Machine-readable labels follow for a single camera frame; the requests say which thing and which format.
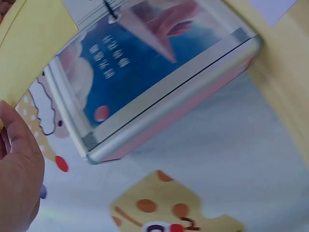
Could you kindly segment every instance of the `cartoon character print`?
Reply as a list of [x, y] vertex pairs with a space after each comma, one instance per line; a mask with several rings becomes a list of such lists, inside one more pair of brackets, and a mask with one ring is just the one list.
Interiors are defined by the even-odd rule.
[[155, 171], [110, 206], [121, 232], [244, 232], [237, 220], [223, 215], [205, 218], [201, 199], [191, 190]]
[[60, 170], [67, 172], [69, 170], [68, 164], [52, 149], [48, 136], [53, 134], [57, 138], [66, 138], [69, 136], [69, 132], [53, 101], [44, 76], [40, 76], [34, 81], [16, 109], [29, 126], [44, 157], [55, 162]]

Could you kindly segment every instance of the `white tablecloth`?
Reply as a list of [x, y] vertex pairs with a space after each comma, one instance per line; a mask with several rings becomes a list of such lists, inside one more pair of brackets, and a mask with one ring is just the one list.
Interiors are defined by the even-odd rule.
[[[32, 95], [41, 121], [51, 120], [44, 114], [48, 110], [40, 111], [40, 107], [50, 105], [45, 102], [48, 98]], [[18, 110], [27, 114], [22, 107]], [[49, 158], [44, 178], [47, 195], [30, 232], [146, 231], [145, 224], [150, 222], [160, 219], [158, 223], [172, 224], [178, 220], [173, 217], [171, 221], [172, 210], [159, 213], [162, 208], [173, 207], [169, 205], [172, 196], [185, 198], [189, 216], [216, 218], [227, 214], [249, 232], [309, 231], [306, 165], [286, 129], [245, 74], [121, 161], [91, 166], [79, 156], [70, 137], [51, 134], [47, 141], [41, 138], [39, 142], [45, 145]], [[50, 149], [55, 154], [47, 154]], [[64, 171], [52, 161], [55, 155], [67, 163], [67, 172], [63, 162]], [[152, 176], [159, 173], [174, 181], [164, 182], [166, 186], [154, 184]], [[172, 183], [178, 187], [171, 188]], [[139, 190], [130, 195], [129, 189]], [[156, 198], [156, 208], [149, 213], [145, 213], [148, 209], [137, 211], [135, 198], [149, 199], [150, 195]], [[141, 220], [143, 216], [143, 227], [130, 229], [124, 226], [130, 222], [119, 215], [116, 222], [120, 225], [120, 220], [123, 226], [118, 228], [112, 218], [115, 204], [132, 218]], [[196, 221], [201, 231], [223, 231], [206, 230], [203, 219]]]

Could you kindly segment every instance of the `finger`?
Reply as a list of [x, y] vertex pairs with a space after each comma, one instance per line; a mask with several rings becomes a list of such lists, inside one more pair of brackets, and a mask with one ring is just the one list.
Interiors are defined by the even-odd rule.
[[180, 31], [180, 30], [171, 30], [167, 35], [168, 36], [179, 36], [179, 35], [182, 35], [183, 32]]
[[3, 139], [4, 144], [5, 144], [6, 153], [10, 153], [11, 152], [11, 144], [10, 144], [10, 140], [9, 140], [8, 132], [6, 131], [6, 128], [2, 129], [1, 136], [2, 136], [2, 139]]
[[3, 0], [3, 1], [6, 1], [8, 2], [9, 4], [14, 4], [16, 2], [16, 0]]
[[31, 214], [30, 214], [30, 217], [29, 217], [29, 224], [31, 224], [34, 219], [36, 218], [36, 216], [38, 215], [38, 212], [39, 212], [39, 209], [40, 209], [40, 199], [38, 199], [37, 203], [35, 204]]
[[6, 156], [6, 148], [5, 148], [5, 143], [0, 136], [0, 160], [3, 159]]
[[9, 4], [8, 2], [2, 2], [1, 4], [0, 4], [0, 13], [1, 13], [1, 15], [5, 15], [6, 13], [8, 13], [8, 11], [9, 11], [9, 9], [11, 8], [11, 4]]
[[38, 180], [36, 184], [40, 185], [40, 189], [44, 175], [44, 159], [30, 129], [18, 112], [4, 101], [0, 102], [0, 119], [11, 140], [11, 154], [5, 159], [18, 164], [31, 178]]
[[0, 119], [7, 130], [11, 143], [11, 152], [31, 154], [28, 128], [21, 116], [6, 102], [0, 102]]

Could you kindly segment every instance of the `hand in picture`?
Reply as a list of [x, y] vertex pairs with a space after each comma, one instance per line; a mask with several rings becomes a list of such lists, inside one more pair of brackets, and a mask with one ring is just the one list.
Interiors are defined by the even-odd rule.
[[190, 30], [188, 26], [201, 8], [193, 0], [185, 0], [182, 3], [165, 9], [156, 18], [147, 24], [158, 38], [175, 36]]

